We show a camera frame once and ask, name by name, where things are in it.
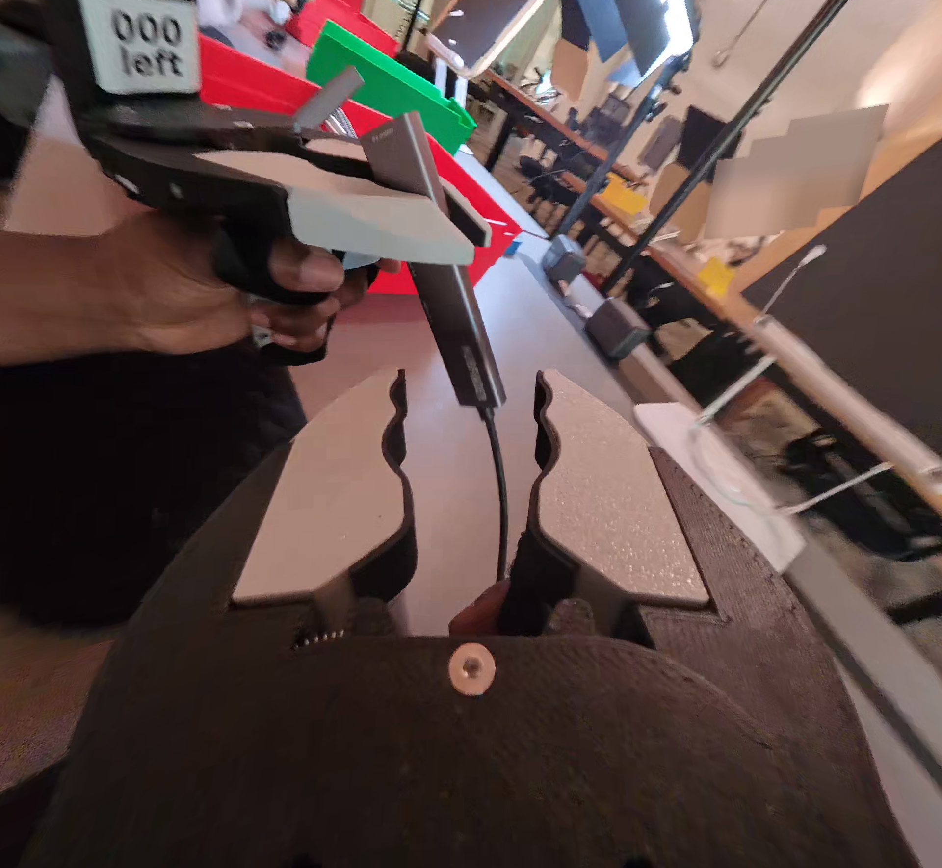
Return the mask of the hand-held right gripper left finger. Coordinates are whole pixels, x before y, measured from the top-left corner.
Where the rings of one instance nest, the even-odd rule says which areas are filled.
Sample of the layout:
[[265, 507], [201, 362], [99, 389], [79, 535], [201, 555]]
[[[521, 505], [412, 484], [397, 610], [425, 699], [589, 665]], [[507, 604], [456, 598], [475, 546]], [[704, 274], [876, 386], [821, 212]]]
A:
[[380, 370], [325, 404], [289, 458], [235, 587], [235, 607], [394, 601], [417, 568], [407, 372]]

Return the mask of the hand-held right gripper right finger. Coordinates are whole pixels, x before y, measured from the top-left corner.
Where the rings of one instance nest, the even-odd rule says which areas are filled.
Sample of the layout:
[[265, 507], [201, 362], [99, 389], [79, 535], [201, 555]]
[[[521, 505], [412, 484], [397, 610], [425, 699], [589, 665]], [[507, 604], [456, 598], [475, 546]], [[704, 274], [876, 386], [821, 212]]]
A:
[[541, 634], [566, 601], [603, 637], [648, 637], [642, 610], [708, 611], [713, 595], [648, 441], [560, 370], [536, 376], [527, 523], [502, 634]]

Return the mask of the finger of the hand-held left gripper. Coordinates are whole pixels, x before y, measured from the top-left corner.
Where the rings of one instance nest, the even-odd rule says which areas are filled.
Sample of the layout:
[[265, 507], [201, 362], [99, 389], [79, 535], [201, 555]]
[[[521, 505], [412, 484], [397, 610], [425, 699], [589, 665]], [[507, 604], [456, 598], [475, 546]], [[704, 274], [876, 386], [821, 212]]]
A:
[[[358, 138], [350, 137], [315, 137], [304, 143], [309, 154], [318, 157], [318, 167], [335, 170], [341, 176], [366, 179], [376, 182], [373, 166], [366, 161], [366, 154]], [[452, 226], [475, 246], [491, 248], [492, 226], [474, 208], [474, 203], [443, 176], [441, 189], [446, 197], [446, 212]]]
[[475, 246], [425, 197], [380, 189], [370, 179], [330, 173], [286, 154], [210, 150], [199, 160], [286, 189], [289, 228], [309, 248], [376, 261], [469, 267]]

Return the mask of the grey usb hub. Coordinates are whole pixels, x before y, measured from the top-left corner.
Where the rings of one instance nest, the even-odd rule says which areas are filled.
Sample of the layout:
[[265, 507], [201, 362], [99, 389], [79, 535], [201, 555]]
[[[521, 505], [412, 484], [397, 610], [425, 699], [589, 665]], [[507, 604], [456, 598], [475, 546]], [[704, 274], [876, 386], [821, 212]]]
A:
[[[446, 212], [446, 197], [430, 150], [430, 137], [417, 112], [405, 112], [360, 137], [366, 161], [383, 189], [425, 197]], [[430, 333], [441, 352], [452, 392], [461, 408], [474, 408], [491, 435], [492, 467], [498, 481], [498, 567], [497, 581], [507, 577], [511, 502], [497, 428], [497, 411], [504, 408], [504, 383], [491, 346], [491, 336], [469, 281], [469, 267], [407, 264]]]

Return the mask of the person's right hand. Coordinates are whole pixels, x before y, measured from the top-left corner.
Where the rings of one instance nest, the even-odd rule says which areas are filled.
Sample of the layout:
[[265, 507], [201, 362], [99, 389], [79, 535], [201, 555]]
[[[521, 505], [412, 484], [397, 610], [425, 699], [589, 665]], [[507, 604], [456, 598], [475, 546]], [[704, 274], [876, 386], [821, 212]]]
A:
[[492, 637], [498, 634], [502, 610], [511, 591], [511, 581], [492, 584], [466, 610], [449, 620], [452, 637]]

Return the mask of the person's left hand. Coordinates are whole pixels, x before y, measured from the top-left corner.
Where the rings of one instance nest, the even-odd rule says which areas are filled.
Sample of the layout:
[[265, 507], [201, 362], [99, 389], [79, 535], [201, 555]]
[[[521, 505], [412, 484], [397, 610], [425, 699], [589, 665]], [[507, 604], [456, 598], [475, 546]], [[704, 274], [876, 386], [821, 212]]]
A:
[[109, 233], [137, 343], [148, 352], [197, 355], [230, 346], [255, 329], [273, 346], [312, 355], [325, 346], [341, 311], [358, 306], [373, 270], [343, 272], [341, 261], [298, 239], [276, 239], [268, 258], [276, 285], [324, 294], [315, 306], [281, 306], [222, 284], [210, 264], [210, 228], [142, 215]]

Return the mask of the dark grey charger case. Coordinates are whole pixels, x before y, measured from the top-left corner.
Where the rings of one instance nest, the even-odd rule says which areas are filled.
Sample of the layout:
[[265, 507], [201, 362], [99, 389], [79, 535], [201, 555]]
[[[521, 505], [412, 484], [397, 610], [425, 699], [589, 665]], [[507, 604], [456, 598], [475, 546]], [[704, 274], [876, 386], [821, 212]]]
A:
[[609, 363], [621, 363], [648, 343], [652, 327], [621, 297], [606, 297], [586, 321], [586, 336]]
[[556, 233], [541, 258], [541, 272], [554, 285], [570, 285], [586, 272], [586, 251], [567, 233]]

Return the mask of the green plastic storage bin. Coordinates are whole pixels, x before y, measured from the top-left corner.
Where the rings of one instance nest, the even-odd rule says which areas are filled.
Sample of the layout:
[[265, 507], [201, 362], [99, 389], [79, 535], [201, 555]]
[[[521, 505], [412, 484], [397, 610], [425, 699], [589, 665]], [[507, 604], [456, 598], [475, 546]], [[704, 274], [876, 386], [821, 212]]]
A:
[[312, 47], [307, 78], [325, 86], [350, 68], [363, 78], [353, 102], [390, 120], [417, 112], [425, 131], [452, 157], [478, 127], [475, 120], [433, 82], [407, 71], [341, 23], [325, 22]]

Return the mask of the yellow box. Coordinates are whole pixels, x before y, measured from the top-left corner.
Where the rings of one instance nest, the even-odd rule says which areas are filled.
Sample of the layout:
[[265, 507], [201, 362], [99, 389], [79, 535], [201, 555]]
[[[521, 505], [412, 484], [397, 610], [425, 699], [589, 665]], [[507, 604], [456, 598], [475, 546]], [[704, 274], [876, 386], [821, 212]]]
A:
[[634, 192], [626, 179], [621, 176], [609, 176], [606, 192], [599, 193], [599, 199], [621, 212], [621, 218], [639, 218], [646, 212], [646, 197], [639, 192]]

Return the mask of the red plastic storage bin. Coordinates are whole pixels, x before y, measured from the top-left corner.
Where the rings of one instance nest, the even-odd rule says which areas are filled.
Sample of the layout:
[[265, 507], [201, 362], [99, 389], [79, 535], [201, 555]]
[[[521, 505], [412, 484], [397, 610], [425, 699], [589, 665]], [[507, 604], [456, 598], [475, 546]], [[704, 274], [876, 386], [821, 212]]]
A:
[[377, 52], [394, 58], [402, 50], [397, 42], [363, 16], [363, 4], [366, 0], [309, 0], [299, 16], [286, 23], [286, 33], [312, 50], [324, 27], [337, 23]]
[[[265, 109], [295, 117], [318, 84], [268, 68], [252, 56], [242, 56], [213, 39], [199, 39], [201, 52], [201, 102], [240, 109]], [[474, 212], [491, 226], [491, 246], [475, 251], [469, 272], [474, 285], [504, 258], [518, 239], [521, 226], [482, 189], [456, 157], [449, 157], [433, 137], [430, 150], [441, 182], [449, 182]]]

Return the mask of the person's black garment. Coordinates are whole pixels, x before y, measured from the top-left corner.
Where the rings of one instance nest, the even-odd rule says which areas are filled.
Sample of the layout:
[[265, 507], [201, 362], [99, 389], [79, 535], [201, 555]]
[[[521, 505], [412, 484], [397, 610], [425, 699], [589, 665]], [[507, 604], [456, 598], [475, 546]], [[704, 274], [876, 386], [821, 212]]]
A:
[[252, 340], [0, 376], [0, 601], [36, 626], [116, 626], [268, 454], [307, 425]]

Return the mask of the dark tablet on white stand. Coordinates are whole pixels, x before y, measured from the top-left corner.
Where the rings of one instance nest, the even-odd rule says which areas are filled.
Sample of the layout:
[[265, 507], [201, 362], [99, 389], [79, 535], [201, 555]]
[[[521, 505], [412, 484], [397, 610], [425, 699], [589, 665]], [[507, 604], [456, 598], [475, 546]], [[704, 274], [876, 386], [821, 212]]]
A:
[[546, 0], [452, 0], [428, 30], [436, 60], [461, 78], [478, 78], [526, 30]]

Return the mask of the black monitor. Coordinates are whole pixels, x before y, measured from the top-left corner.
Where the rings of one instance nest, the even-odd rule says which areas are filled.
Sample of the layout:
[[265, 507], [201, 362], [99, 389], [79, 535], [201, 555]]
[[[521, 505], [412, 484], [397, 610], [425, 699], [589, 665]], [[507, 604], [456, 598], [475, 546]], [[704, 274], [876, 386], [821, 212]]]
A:
[[680, 146], [677, 146], [677, 166], [695, 170], [700, 157], [714, 146], [714, 138], [727, 131], [723, 120], [704, 112], [700, 107], [685, 109]]

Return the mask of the black display panel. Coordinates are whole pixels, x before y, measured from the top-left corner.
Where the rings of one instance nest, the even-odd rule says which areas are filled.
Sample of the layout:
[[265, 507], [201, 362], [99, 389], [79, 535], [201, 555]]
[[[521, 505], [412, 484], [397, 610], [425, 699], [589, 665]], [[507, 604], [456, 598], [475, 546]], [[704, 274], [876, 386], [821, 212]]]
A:
[[798, 267], [772, 319], [847, 386], [942, 454], [942, 146], [743, 290], [762, 308]]

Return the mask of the black pole stand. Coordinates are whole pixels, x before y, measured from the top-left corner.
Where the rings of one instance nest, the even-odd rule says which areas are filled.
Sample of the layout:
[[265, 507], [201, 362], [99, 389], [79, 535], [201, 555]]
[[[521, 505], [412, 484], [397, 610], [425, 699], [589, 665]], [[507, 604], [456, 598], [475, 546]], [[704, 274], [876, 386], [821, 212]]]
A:
[[805, 33], [793, 42], [793, 47], [782, 56], [782, 60], [769, 71], [769, 75], [757, 84], [757, 91], [747, 99], [737, 117], [717, 133], [708, 150], [697, 160], [680, 189], [668, 197], [664, 212], [652, 219], [646, 233], [632, 246], [628, 254], [621, 258], [621, 267], [606, 277], [603, 294], [612, 294], [621, 281], [634, 270], [642, 251], [655, 242], [659, 228], [677, 215], [677, 208], [688, 199], [688, 193], [706, 179], [706, 173], [723, 160], [727, 148], [747, 131], [747, 124], [772, 102], [788, 75], [798, 68], [798, 60], [815, 47], [815, 42], [828, 33], [835, 16], [847, 6], [847, 0], [824, 0]]

